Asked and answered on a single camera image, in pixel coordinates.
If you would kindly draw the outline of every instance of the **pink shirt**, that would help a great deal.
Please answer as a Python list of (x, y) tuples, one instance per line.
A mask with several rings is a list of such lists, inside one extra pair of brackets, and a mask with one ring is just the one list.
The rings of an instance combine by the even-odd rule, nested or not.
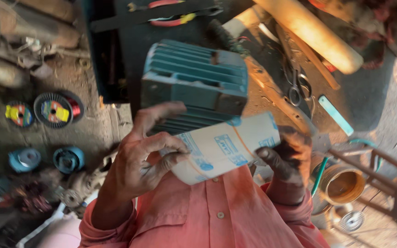
[(91, 202), (79, 227), (80, 247), (329, 247), (310, 221), (309, 191), (299, 206), (283, 206), (273, 204), (262, 189), (247, 166), (193, 186), (169, 172), (156, 189), (138, 198), (138, 210), (114, 230), (91, 225), (96, 201)]

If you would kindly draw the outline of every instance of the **dirt floor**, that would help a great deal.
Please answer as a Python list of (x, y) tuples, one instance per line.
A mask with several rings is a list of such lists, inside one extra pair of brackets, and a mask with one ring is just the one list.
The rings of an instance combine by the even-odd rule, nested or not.
[[(63, 146), (77, 146), (86, 156), (87, 166), (98, 165), (103, 156), (114, 149), (132, 126), (129, 105), (119, 110), (103, 105), (99, 100), (91, 67), (82, 68), (73, 57), (56, 56), (48, 60), (54, 74), (32, 88), (0, 95), (0, 173), (8, 172), (8, 152), (23, 147), (40, 151), (42, 160), (52, 164), (53, 152)], [(5, 104), (10, 100), (33, 105), (37, 95), (44, 92), (69, 90), (77, 94), (85, 104), (85, 116), (81, 121), (62, 129), (51, 129), (36, 122), (29, 128), (14, 127), (5, 119)]]

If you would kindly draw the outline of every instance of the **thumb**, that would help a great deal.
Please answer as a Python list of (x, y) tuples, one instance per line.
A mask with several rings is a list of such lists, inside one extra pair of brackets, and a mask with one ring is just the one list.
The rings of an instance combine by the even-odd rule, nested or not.
[(156, 165), (156, 177), (161, 179), (168, 171), (171, 170), (173, 166), (180, 163), (181, 161), (187, 160), (189, 154), (179, 153), (179, 152), (171, 152), (167, 155), (164, 155), (161, 160), (159, 160)]
[(287, 181), (298, 171), (292, 165), (284, 161), (281, 156), (269, 147), (261, 147), (257, 149), (256, 154), (265, 161), (273, 170), (274, 176), (280, 180)]

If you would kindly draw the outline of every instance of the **wooden handle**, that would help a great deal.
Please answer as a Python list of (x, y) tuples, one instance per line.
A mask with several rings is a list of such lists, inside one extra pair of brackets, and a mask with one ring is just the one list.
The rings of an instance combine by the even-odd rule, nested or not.
[(299, 108), (285, 100), (283, 92), (264, 67), (251, 56), (246, 57), (244, 61), (249, 76), (263, 89), (267, 97), (296, 124), (301, 132), (310, 137), (317, 135), (318, 129), (313, 125), (310, 118)]
[(304, 42), (300, 37), (296, 36), (292, 31), (290, 31), (287, 27), (279, 23), (279, 25), (283, 28), (285, 32), (287, 32), (292, 40), (295, 41), (295, 43), (300, 47), (301, 51), (306, 54), (307, 58), (312, 61), (312, 63), (317, 67), (319, 72), (324, 76), (324, 78), (327, 80), (329, 85), (332, 87), (334, 90), (338, 90), (341, 85), (336, 82), (335, 78), (332, 76), (330, 71), (325, 67), (325, 65), (319, 60), (318, 56), (315, 54), (315, 52), (312, 50), (312, 48), (309, 47), (306, 42)]
[(364, 63), (362, 56), (298, 0), (254, 0), (344, 74)]

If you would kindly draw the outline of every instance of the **copper wire spool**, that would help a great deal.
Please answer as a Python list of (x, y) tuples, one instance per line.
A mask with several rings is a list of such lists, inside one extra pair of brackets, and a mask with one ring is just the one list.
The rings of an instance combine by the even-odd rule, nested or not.
[(74, 99), (71, 99), (69, 97), (66, 97), (66, 99), (71, 105), (71, 109), (73, 110), (74, 118), (77, 117), (78, 115), (80, 115), (81, 109), (79, 107), (79, 104)]
[(73, 122), (80, 121), (85, 113), (85, 106), (81, 99), (68, 90), (60, 91), (59, 94), (62, 95), (71, 105), (71, 110), (73, 112)]

